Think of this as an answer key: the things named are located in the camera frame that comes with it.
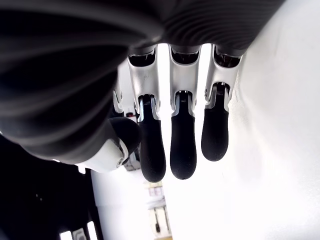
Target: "white surface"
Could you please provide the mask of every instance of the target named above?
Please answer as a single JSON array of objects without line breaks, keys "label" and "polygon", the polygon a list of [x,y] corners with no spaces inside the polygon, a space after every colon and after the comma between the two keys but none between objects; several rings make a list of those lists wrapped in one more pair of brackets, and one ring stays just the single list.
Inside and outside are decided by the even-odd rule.
[{"label": "white surface", "polygon": [[140,170],[122,166],[108,173],[92,174],[95,204],[106,240],[153,240],[148,203],[150,198]]}]

